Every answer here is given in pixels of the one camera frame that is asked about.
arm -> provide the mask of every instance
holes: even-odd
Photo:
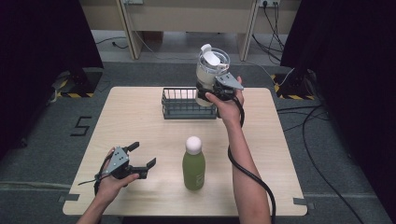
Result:
[[[87,208],[82,217],[77,223],[80,224],[97,224],[101,219],[102,214],[105,212],[106,208],[114,201],[114,199],[119,194],[120,190],[133,182],[139,177],[138,174],[128,175],[123,179],[116,179],[114,176],[108,176],[102,179],[99,190],[96,196],[93,198],[90,206]]]
[[[207,99],[219,109],[220,116],[227,130],[233,158],[251,173],[260,177],[254,160],[251,157],[248,143],[240,125],[240,112],[235,102],[219,100],[215,95],[207,93]],[[236,97],[244,103],[241,91]],[[271,223],[267,193],[258,183],[233,166],[233,195],[241,223]]]

forearm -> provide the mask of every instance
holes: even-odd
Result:
[[[226,127],[233,158],[242,167],[260,177],[239,123],[229,122]],[[241,223],[270,223],[265,189],[234,166],[233,191]]]
[[[94,198],[90,206],[87,208],[77,224],[97,224],[105,212],[109,203]]]

hand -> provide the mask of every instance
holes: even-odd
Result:
[[[242,78],[237,78],[238,82],[242,84]],[[220,117],[222,118],[224,124],[228,126],[229,124],[239,123],[240,121],[240,111],[236,103],[232,100],[221,101],[214,94],[207,92],[206,98],[216,105],[219,110]],[[238,98],[241,105],[244,104],[244,96],[241,90],[236,90],[235,96]]]
[[[109,155],[115,148],[111,148],[107,155]],[[104,170],[107,168],[109,161],[105,164]],[[96,199],[100,199],[103,203],[110,204],[119,194],[120,190],[139,178],[139,174],[128,175],[123,179],[117,179],[110,175],[102,179],[99,190],[95,196]]]

white bottle cap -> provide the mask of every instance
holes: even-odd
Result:
[[[202,141],[199,137],[191,136],[186,141],[186,150],[190,155],[197,155],[202,150]]]

gray carpet floor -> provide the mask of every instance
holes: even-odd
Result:
[[[63,214],[60,198],[68,193],[90,141],[106,97],[115,86],[194,86],[194,63],[105,63],[102,78],[92,98],[58,98],[40,115],[27,138],[27,147],[15,148],[0,161],[0,223],[75,223],[78,217]],[[282,67],[266,67],[270,74],[285,73]],[[320,100],[278,99],[272,80],[256,65],[230,68],[247,88],[268,88],[276,108],[319,105]],[[310,112],[279,113],[297,176],[310,204],[304,217],[278,217],[277,223],[359,223],[314,168],[304,148],[301,125]],[[360,167],[349,157],[331,115],[322,107],[305,126],[312,158],[328,181],[344,196],[364,223],[391,223]],[[90,128],[84,136],[75,125]],[[236,218],[104,217],[102,223],[234,223]]]

